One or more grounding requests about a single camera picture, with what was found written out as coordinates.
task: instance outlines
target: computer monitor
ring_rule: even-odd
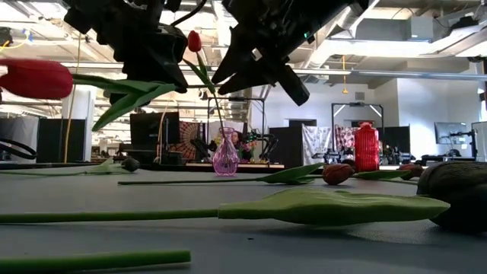
[[[134,149],[156,149],[161,117],[162,113],[138,113],[130,115],[130,139]],[[165,114],[161,138],[163,142],[167,142],[168,144],[177,144],[180,142],[179,112]]]
[[[466,123],[434,123],[436,143],[439,145],[463,145],[467,143],[465,135],[453,136],[451,134],[467,132]]]

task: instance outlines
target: red glass vase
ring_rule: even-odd
[[[357,172],[379,170],[379,134],[370,123],[355,131],[355,168]]]
[[[223,128],[223,133],[224,136],[221,138],[221,143],[213,156],[213,169],[217,176],[231,177],[237,173],[240,159],[237,149],[235,149],[234,144],[231,142],[234,129]]]

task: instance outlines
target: gray table surface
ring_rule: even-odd
[[[80,168],[56,169],[70,170]],[[223,202],[258,200],[287,187],[264,183],[116,185],[119,180],[213,177],[143,170],[138,175],[100,177],[0,175],[0,213],[216,208]],[[324,186],[317,180],[308,187],[357,193],[415,193],[414,186],[359,180],[338,187]],[[190,264],[123,273],[474,274],[485,272],[487,237],[450,234],[430,221],[341,229],[308,228],[273,220],[218,219],[0,226],[0,257],[181,249],[191,250]]]

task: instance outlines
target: pink glass vase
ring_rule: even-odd
[[[221,144],[213,156],[213,169],[217,176],[231,177],[237,173],[238,158],[237,149],[231,142],[231,135],[234,133],[232,128],[223,128],[224,137],[221,138]]]

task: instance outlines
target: artificial tulip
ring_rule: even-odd
[[[201,50],[201,39],[199,34],[194,30],[191,30],[188,35],[188,49],[194,53]]]
[[[70,95],[73,77],[58,62],[36,59],[0,59],[8,73],[0,77],[0,87],[33,99],[60,99]]]

